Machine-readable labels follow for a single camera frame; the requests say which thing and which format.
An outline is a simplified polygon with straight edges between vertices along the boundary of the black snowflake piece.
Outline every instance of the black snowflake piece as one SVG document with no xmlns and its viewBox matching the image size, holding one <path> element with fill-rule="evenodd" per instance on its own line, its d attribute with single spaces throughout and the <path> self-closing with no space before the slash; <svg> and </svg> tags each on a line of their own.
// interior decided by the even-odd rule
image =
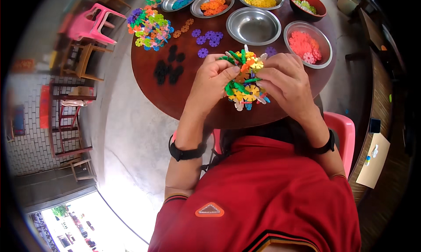
<svg viewBox="0 0 421 252">
<path fill-rule="evenodd" d="M 168 55 L 168 62 L 173 62 L 174 60 L 176 60 L 176 54 L 175 53 L 170 53 L 170 55 Z"/>
<path fill-rule="evenodd" d="M 186 55 L 184 53 L 180 53 L 180 54 L 177 55 L 176 61 L 179 62 L 179 63 L 181 63 L 181 62 L 183 62 L 183 60 L 185 58 L 186 58 Z"/>
<path fill-rule="evenodd" d="M 176 69 L 173 70 L 171 72 L 171 74 L 170 74 L 170 84 L 171 85 L 176 84 L 177 81 L 178 81 L 178 77 L 180 77 L 183 72 L 184 72 L 184 67 L 183 66 L 176 67 Z"/>
<path fill-rule="evenodd" d="M 159 60 L 154 70 L 154 77 L 157 79 L 158 85 L 164 84 L 166 74 L 167 65 L 165 64 L 164 60 Z"/>
<path fill-rule="evenodd" d="M 177 45 L 176 44 L 173 44 L 170 47 L 170 54 L 175 54 L 176 52 L 177 52 Z"/>
</svg>

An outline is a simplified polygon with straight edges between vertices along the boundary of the person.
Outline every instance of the person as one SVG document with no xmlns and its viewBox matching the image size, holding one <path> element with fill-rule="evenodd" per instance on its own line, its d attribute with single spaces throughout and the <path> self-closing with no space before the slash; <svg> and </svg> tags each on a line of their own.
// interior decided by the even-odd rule
<svg viewBox="0 0 421 252">
<path fill-rule="evenodd" d="M 171 145 L 177 151 L 201 147 L 206 116 L 239 73 L 221 56 L 208 55 L 197 71 Z M 338 150 L 317 152 L 331 132 L 301 59 L 274 55 L 257 77 L 300 124 L 315 149 L 311 158 L 297 155 L 294 144 L 255 135 L 235 139 L 228 156 L 201 179 L 200 156 L 171 157 L 149 251 L 360 250 L 357 209 Z"/>
</svg>

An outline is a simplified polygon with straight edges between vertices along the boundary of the pink plastic stool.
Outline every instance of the pink plastic stool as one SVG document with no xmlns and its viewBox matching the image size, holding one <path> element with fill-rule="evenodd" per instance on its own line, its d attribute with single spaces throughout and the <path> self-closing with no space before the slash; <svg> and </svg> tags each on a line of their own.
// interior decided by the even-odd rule
<svg viewBox="0 0 421 252">
<path fill-rule="evenodd" d="M 326 125 L 334 130 L 339 137 L 339 154 L 344 163 L 346 178 L 350 175 L 352 156 L 355 146 L 355 125 L 344 115 L 333 112 L 324 112 Z"/>
<path fill-rule="evenodd" d="M 96 19 L 94 21 L 86 18 L 88 15 L 94 15 L 98 9 L 100 9 L 101 12 L 96 16 Z M 117 41 L 107 36 L 104 36 L 101 33 L 101 29 L 104 25 L 107 27 L 114 28 L 113 24 L 108 23 L 106 21 L 110 13 L 115 14 L 116 16 L 126 18 L 124 15 L 96 3 L 90 10 L 83 12 L 75 18 L 75 20 L 69 28 L 67 36 L 76 41 L 81 40 L 83 37 L 87 37 L 95 39 L 96 41 L 105 45 L 107 45 L 108 43 L 116 44 Z"/>
</svg>

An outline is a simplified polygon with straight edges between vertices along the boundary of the tree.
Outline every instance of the tree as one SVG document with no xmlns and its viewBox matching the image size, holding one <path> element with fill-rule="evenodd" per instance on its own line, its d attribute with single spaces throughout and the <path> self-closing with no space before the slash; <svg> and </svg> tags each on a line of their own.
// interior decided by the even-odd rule
<svg viewBox="0 0 421 252">
<path fill-rule="evenodd" d="M 64 217 L 67 213 L 66 206 L 64 204 L 51 208 L 53 214 L 58 217 Z"/>
</svg>

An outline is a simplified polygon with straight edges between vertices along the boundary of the finger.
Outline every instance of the finger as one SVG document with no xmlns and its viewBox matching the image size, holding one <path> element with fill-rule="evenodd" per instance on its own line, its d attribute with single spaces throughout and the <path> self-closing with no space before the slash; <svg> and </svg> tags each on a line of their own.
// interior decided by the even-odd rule
<svg viewBox="0 0 421 252">
<path fill-rule="evenodd" d="M 271 81 L 259 80 L 256 82 L 256 85 L 265 89 L 280 105 L 285 105 L 286 99 L 282 90 L 275 86 Z"/>
<path fill-rule="evenodd" d="M 203 61 L 203 64 L 216 61 L 222 56 L 225 56 L 225 54 L 209 54 L 206 56 L 205 60 Z"/>
<path fill-rule="evenodd" d="M 219 73 L 225 69 L 228 69 L 234 66 L 235 65 L 229 63 L 227 60 L 221 59 L 221 60 L 216 60 L 214 62 L 208 63 L 207 65 L 205 65 L 205 68 Z"/>
<path fill-rule="evenodd" d="M 291 57 L 293 60 L 297 62 L 297 66 L 299 66 L 302 69 L 304 68 L 303 61 L 301 60 L 299 56 L 297 56 L 296 54 L 288 54 L 288 55 L 289 57 Z"/>
<path fill-rule="evenodd" d="M 275 68 L 262 68 L 256 76 L 271 81 L 280 89 L 288 89 L 291 86 L 292 78 Z"/>
<path fill-rule="evenodd" d="M 291 58 L 284 53 L 278 53 L 274 56 L 271 56 L 269 59 L 265 61 L 265 67 L 268 68 L 276 68 L 277 70 L 281 71 L 285 75 L 295 77 L 295 72 L 297 69 L 297 65 L 294 61 L 292 62 Z"/>
<path fill-rule="evenodd" d="M 240 71 L 240 68 L 238 66 L 232 66 L 232 67 L 229 67 L 228 69 L 223 70 L 215 78 L 217 81 L 220 81 L 225 86 L 228 84 L 229 81 L 233 80 L 236 76 L 238 76 L 239 71 Z"/>
</svg>

